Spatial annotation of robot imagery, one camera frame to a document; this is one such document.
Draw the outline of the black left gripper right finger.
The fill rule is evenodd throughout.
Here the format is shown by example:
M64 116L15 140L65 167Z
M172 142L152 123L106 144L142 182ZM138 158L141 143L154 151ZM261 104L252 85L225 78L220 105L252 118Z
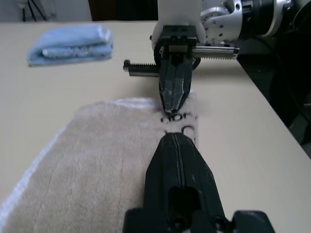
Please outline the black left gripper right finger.
M176 134L186 189L193 192L191 198L196 210L207 214L223 214L224 210L213 173L204 161L193 141L182 133Z

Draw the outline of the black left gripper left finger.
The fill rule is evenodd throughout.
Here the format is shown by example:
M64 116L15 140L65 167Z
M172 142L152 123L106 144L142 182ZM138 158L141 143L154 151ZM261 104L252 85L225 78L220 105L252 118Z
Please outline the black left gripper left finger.
M180 135L165 134L152 156L145 176L143 207L146 209L179 209L181 206Z

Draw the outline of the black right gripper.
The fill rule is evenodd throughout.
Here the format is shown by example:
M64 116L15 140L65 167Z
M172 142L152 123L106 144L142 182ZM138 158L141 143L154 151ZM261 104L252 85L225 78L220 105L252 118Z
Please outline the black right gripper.
M123 70L130 76L159 75L163 110L176 113L190 93L192 69L195 70L202 59L236 59L239 50L230 43L200 43L194 26L165 25L154 47L155 62L146 64L124 60Z

